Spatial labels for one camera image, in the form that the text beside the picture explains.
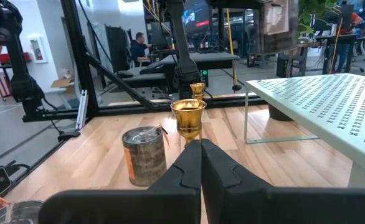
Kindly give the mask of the brass candlestick holder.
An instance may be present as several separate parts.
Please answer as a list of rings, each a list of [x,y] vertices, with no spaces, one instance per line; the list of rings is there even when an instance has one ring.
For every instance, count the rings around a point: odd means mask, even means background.
[[[203,100],[204,99],[204,90],[205,90],[205,83],[193,83],[190,84],[192,97],[196,100]]]
[[[202,139],[202,113],[207,103],[197,99],[183,99],[171,103],[178,133],[185,139],[184,147],[197,136]]]

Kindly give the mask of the black table clamp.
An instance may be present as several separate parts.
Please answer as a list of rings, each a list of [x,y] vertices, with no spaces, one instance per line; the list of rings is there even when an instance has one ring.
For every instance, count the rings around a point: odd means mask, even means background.
[[[59,134],[59,136],[57,137],[58,141],[66,141],[69,140],[70,138],[76,138],[80,136],[80,132],[78,131],[71,131],[71,132],[61,132]]]

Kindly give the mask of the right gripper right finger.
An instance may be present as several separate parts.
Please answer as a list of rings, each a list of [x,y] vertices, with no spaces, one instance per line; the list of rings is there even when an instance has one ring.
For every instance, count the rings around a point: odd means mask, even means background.
[[[365,189],[275,187],[201,141],[209,224],[365,224]]]

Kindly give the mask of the white fire extinguisher cabinet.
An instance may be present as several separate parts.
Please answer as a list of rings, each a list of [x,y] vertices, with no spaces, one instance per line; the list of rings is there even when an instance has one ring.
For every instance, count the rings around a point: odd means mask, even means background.
[[[30,37],[29,44],[32,49],[33,60],[35,63],[47,63],[45,50],[42,44],[41,37]]]

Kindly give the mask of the grey desk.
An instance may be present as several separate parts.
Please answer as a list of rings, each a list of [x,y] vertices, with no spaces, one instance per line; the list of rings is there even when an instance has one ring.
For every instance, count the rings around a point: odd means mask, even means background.
[[[232,62],[240,57],[227,52],[216,53],[190,53],[200,72],[232,68]],[[115,75],[121,78],[132,88],[167,87],[171,92],[176,92],[173,86],[175,62],[172,55],[148,67],[135,67],[127,71],[119,71]]]

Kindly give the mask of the black plant pot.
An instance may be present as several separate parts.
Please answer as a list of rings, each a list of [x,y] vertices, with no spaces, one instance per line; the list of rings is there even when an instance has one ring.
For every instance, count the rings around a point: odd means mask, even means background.
[[[293,121],[289,116],[282,113],[276,107],[268,104],[269,117],[277,121]]]

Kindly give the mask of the silver aluminium extrusion bar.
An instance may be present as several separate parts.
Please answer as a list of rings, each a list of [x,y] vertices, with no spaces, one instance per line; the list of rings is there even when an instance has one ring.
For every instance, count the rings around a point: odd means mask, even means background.
[[[80,95],[80,104],[78,108],[78,115],[76,120],[76,130],[81,130],[85,126],[87,114],[88,93],[87,90],[82,90]]]

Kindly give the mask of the green leafy plant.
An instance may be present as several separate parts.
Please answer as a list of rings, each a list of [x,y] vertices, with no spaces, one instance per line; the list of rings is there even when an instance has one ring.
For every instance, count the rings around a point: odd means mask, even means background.
[[[339,0],[299,0],[298,1],[298,30],[302,33],[313,34],[311,22],[313,19],[316,22],[326,25],[327,29],[331,29],[331,23],[324,18],[328,12],[333,16],[338,13],[334,10]]]

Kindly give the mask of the person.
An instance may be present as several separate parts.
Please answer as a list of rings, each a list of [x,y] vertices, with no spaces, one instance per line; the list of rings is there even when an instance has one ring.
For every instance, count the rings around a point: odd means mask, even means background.
[[[341,73],[343,66],[347,60],[347,53],[349,50],[349,36],[353,33],[353,29],[363,22],[363,19],[355,12],[351,14],[351,23],[347,29],[341,29],[339,34],[343,35],[343,40],[338,39],[338,46],[336,47],[337,56],[335,56],[331,68],[332,73]]]
[[[152,48],[152,45],[145,43],[144,34],[137,32],[135,40],[132,40],[130,43],[131,59],[136,67],[139,67],[139,65],[145,67],[151,64],[150,59],[145,54],[145,50],[150,48]]]

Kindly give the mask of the wall display screen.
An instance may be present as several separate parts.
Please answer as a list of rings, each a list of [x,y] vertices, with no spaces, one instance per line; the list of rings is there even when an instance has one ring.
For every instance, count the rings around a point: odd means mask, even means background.
[[[185,0],[182,22],[186,34],[207,32],[210,28],[211,8],[206,0]]]

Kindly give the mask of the green perforated metal shelf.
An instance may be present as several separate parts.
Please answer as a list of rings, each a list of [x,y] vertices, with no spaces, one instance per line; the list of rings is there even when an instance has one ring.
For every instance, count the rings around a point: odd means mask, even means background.
[[[365,187],[365,76],[351,73],[245,82],[268,104],[353,162],[348,187]]]

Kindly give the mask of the cardboard box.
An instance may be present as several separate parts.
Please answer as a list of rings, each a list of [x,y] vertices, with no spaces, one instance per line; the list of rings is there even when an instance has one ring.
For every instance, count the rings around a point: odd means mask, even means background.
[[[53,81],[51,84],[51,88],[68,88],[69,86],[72,86],[74,84],[73,78],[62,78]]]

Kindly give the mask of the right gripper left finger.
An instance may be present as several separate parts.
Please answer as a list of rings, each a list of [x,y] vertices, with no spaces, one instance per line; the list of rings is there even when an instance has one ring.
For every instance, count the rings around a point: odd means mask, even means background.
[[[201,143],[191,141],[146,190],[68,190],[48,198],[39,224],[200,224]]]

